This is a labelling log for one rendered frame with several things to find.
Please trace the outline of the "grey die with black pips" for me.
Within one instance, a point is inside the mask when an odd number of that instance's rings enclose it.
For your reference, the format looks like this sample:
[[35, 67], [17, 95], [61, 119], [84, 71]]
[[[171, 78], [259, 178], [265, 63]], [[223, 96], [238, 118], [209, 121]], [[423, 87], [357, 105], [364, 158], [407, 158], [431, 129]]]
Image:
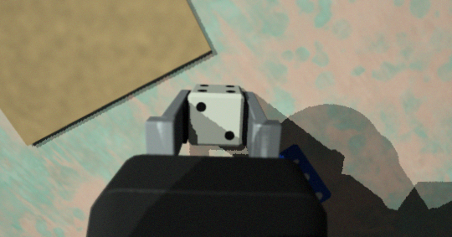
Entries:
[[188, 95], [188, 142], [238, 147], [243, 114], [244, 94], [238, 85], [196, 84]]

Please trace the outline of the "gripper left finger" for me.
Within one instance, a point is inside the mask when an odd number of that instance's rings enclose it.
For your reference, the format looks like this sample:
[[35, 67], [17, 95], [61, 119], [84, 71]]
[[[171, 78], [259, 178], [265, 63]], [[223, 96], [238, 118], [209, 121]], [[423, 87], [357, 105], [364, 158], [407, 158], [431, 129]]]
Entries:
[[162, 116], [145, 122], [146, 154], [179, 155], [188, 140], [188, 95], [181, 90]]

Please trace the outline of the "dark blue die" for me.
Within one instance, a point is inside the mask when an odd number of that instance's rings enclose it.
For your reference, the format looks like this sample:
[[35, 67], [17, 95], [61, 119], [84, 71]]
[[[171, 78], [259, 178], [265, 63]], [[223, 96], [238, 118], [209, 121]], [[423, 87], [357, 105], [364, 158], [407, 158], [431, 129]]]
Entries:
[[319, 177], [316, 170], [312, 167], [306, 155], [298, 145], [293, 144], [292, 146], [286, 148], [280, 153], [280, 157], [290, 159], [300, 166], [300, 169], [306, 176], [306, 179], [321, 203], [331, 197], [331, 192], [328, 190], [321, 177]]

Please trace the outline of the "tan square mat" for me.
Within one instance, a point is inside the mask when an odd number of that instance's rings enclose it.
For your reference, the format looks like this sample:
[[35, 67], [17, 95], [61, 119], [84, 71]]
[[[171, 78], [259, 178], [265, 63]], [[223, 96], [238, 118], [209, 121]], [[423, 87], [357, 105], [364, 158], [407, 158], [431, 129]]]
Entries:
[[187, 0], [0, 0], [0, 109], [29, 146], [210, 50]]

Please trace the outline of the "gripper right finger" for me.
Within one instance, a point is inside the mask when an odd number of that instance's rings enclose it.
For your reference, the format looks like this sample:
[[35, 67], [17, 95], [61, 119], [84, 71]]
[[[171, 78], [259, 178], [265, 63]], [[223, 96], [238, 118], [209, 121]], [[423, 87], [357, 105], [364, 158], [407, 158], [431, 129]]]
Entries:
[[280, 157], [282, 125], [267, 120], [254, 92], [245, 91], [242, 142], [249, 157]]

